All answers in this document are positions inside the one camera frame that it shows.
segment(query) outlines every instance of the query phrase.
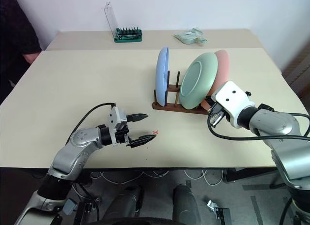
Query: person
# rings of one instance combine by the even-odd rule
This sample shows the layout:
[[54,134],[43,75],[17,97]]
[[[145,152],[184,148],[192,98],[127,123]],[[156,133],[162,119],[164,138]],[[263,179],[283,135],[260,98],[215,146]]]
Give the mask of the person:
[[0,104],[41,52],[36,33],[17,0],[0,0]]

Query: plate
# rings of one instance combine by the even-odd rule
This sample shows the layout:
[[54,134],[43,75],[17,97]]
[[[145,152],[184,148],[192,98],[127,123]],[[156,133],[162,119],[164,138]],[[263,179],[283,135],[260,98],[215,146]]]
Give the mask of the plate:
[[164,47],[159,52],[156,66],[156,99],[161,106],[165,106],[168,64],[169,49]]
[[[217,56],[217,63],[218,63],[217,75],[207,96],[212,95],[223,83],[228,81],[229,76],[229,57],[227,52],[224,49],[222,49],[215,52],[215,55]],[[205,110],[209,110],[211,108],[210,105],[205,100],[201,102],[201,106]]]
[[217,75],[217,56],[207,52],[189,66],[181,84],[179,100],[185,109],[193,109],[205,98]]

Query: beige tabletop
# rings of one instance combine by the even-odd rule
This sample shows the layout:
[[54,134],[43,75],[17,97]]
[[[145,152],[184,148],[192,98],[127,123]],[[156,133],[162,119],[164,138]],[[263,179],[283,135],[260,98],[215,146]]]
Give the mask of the beige tabletop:
[[249,30],[202,30],[206,44],[185,45],[173,34],[184,30],[144,30],[142,42],[115,43],[110,31],[65,31],[59,32],[47,47],[56,50],[103,50],[103,49],[205,49],[205,48],[252,48],[263,47]]
[[[181,79],[187,67],[208,49],[171,49],[170,79]],[[226,48],[230,80],[252,93],[257,105],[306,113],[263,48]],[[148,144],[136,148],[120,144],[94,153],[86,168],[129,167],[255,167],[274,166],[262,141],[228,141],[208,131],[205,115],[152,109],[155,67],[159,49],[44,51],[0,106],[0,166],[49,168],[77,122],[93,106],[115,102],[148,118],[129,123],[133,138],[158,131]],[[174,101],[174,95],[168,101]],[[106,124],[109,108],[94,111],[82,127]],[[300,121],[302,132],[307,121]],[[220,134],[252,136],[223,120]]]

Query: robotic arm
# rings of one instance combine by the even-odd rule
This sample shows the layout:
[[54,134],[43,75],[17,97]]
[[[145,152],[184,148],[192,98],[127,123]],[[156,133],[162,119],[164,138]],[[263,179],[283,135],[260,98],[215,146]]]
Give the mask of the robotic arm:
[[155,138],[156,135],[144,135],[131,140],[127,135],[127,122],[136,122],[146,117],[145,114],[126,116],[124,111],[112,105],[108,126],[100,125],[73,132],[67,144],[56,154],[43,184],[32,194],[15,224],[60,224],[62,218],[57,213],[64,206],[74,181],[93,152],[106,145],[116,146],[117,143],[125,143],[133,148]]
[[[213,104],[208,117],[208,128],[219,138],[229,140],[262,139],[271,148],[272,159],[288,186],[297,215],[310,223],[310,138],[301,136],[297,119],[288,113],[274,111],[267,105],[255,107],[232,81],[224,83],[206,100]],[[223,117],[235,128],[244,127],[257,137],[227,137],[217,134],[215,127]]]

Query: green plate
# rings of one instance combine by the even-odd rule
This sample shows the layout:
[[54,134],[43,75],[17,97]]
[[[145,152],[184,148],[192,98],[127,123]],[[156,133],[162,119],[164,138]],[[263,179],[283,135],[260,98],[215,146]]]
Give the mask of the green plate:
[[217,56],[207,52],[189,66],[181,84],[179,100],[185,109],[193,109],[205,98],[217,75]]

